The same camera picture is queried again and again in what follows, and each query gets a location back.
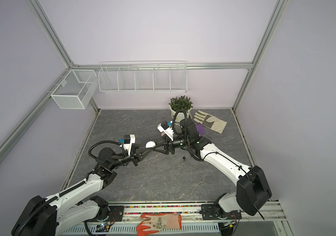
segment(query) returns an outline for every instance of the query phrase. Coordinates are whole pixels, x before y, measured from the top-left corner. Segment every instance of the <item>gray marble tabletop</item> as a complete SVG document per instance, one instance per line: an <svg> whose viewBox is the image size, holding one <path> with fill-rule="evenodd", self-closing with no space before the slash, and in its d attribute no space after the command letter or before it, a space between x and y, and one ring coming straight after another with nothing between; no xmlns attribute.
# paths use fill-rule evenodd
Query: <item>gray marble tabletop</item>
<svg viewBox="0 0 336 236"><path fill-rule="evenodd" d="M204 136L231 157L251 165L232 111L202 111L227 121L222 134L205 128ZM95 160L87 154L90 146L102 140L117 141L127 134L134 134L139 144L157 140L161 135L157 125L169 120L170 115L170 110L102 110L70 184L82 180L95 166ZM104 147L111 147L116 153L121 152L113 144L104 144L94 148L92 153L97 156ZM214 201L225 192L236 191L231 180L217 168L207 162L194 160L181 149L176 149L174 155L152 152L138 166L130 163L115 172L118 175L114 181L91 196L98 195L107 201Z"/></svg>

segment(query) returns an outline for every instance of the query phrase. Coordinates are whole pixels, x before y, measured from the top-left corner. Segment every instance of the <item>green plant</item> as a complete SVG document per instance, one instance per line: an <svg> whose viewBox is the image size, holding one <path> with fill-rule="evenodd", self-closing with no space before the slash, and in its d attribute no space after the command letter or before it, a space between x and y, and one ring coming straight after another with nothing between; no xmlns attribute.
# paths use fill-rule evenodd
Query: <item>green plant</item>
<svg viewBox="0 0 336 236"><path fill-rule="evenodd" d="M169 104L171 106L171 109L174 111L178 111L180 109L184 109L185 111L188 111L190 108L192 108L193 102L190 101L190 98L181 96L176 98L171 98L171 103Z"/></svg>

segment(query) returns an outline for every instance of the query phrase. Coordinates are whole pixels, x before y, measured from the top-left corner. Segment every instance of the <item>purple object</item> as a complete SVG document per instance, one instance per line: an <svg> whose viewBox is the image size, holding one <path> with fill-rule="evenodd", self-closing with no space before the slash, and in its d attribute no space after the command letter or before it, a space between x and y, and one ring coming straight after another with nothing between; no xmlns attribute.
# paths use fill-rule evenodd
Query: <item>purple object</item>
<svg viewBox="0 0 336 236"><path fill-rule="evenodd" d="M205 127L201 123L196 124L196 129L199 135L203 135L205 133Z"/></svg>

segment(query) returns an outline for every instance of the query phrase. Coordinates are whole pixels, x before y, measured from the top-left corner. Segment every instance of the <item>wire basket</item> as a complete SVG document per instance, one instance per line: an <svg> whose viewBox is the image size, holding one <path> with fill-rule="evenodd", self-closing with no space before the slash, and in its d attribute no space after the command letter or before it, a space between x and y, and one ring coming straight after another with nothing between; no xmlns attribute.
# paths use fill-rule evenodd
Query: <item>wire basket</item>
<svg viewBox="0 0 336 236"><path fill-rule="evenodd" d="M51 97L61 109L85 109L97 86L94 70L72 69L54 89Z"/></svg>
<svg viewBox="0 0 336 236"><path fill-rule="evenodd" d="M185 64L102 66L98 74L102 92L186 92Z"/></svg>

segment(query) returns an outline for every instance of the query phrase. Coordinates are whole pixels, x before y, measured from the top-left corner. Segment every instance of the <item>white flower pot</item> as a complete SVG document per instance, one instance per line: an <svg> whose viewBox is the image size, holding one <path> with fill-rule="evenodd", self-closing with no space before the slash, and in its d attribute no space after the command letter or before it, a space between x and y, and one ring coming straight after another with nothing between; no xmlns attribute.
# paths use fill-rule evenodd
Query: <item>white flower pot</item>
<svg viewBox="0 0 336 236"><path fill-rule="evenodd" d="M179 123L181 120L184 120L185 119L185 116L184 116L184 113L183 112L180 112L179 114L177 114L177 116L176 116L176 120L173 120L173 117L174 117L174 115L176 114L176 112L174 111L174 110L172 110L172 108L171 107L169 107L169 109L171 110L171 118L172 118L172 121L173 122L177 122L177 123ZM188 117L188 119L189 118L191 118L191 114L190 114L190 111L191 111L191 108L188 110L188 112L187 112L187 117Z"/></svg>

